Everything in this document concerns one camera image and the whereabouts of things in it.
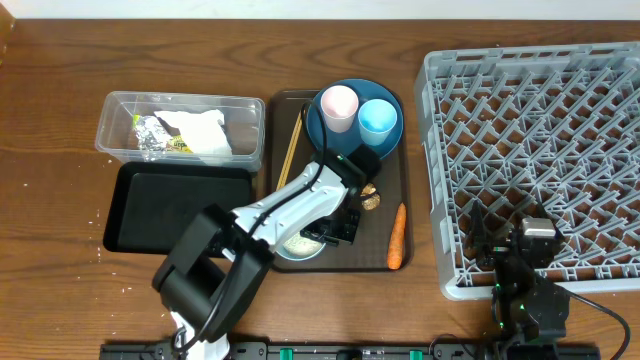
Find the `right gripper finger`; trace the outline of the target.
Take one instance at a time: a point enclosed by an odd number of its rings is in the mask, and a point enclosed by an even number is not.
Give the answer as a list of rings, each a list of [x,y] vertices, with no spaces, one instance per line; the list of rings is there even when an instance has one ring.
[[[483,215],[481,210],[481,205],[478,200],[475,200],[471,211],[471,227],[470,227],[470,236],[473,240],[485,240],[486,239],[486,228],[483,221]]]
[[[561,235],[561,231],[548,215],[541,202],[537,204],[537,215],[539,219],[537,225],[538,235]]]

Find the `pile of white rice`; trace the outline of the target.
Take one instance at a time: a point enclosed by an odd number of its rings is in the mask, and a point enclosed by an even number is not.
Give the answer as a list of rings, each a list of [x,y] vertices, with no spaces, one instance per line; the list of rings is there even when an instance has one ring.
[[[294,257],[308,257],[323,248],[323,244],[296,234],[284,243],[284,250]]]

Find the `light blue bowl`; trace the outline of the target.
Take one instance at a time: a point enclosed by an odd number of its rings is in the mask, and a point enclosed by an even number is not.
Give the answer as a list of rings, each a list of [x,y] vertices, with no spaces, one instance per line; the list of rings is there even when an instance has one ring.
[[[276,253],[289,261],[306,261],[319,255],[325,248],[325,244],[306,238],[300,233],[286,240]]]

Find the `white napkin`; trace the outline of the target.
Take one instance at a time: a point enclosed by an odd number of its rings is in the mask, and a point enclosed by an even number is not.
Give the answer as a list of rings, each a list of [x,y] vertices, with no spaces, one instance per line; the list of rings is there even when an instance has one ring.
[[[156,111],[156,117],[176,128],[185,145],[195,154],[230,156],[232,149],[223,129],[224,114],[220,110],[203,113]]]

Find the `foil and yellow snack wrapper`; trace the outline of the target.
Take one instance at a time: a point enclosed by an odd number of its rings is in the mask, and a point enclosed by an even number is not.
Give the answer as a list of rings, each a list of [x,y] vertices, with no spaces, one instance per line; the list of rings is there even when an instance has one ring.
[[[155,116],[135,115],[132,129],[140,150],[191,153],[182,136],[171,135]]]

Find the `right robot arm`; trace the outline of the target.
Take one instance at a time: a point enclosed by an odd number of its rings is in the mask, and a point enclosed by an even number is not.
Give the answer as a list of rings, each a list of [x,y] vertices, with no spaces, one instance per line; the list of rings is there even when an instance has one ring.
[[[491,312],[501,333],[481,351],[486,359],[557,359],[556,341],[566,335],[569,296],[536,273],[560,250],[564,237],[542,206],[535,217],[501,235],[485,226],[481,203],[473,203],[465,248],[476,265],[492,270]]]

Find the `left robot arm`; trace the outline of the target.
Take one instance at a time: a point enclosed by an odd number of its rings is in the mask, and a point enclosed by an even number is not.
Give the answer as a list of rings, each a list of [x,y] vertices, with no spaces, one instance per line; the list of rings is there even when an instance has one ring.
[[[361,145],[344,156],[317,152],[289,184],[251,205],[204,208],[155,273],[152,286],[177,320],[177,359],[222,359],[227,334],[250,307],[285,241],[332,215],[380,171]]]

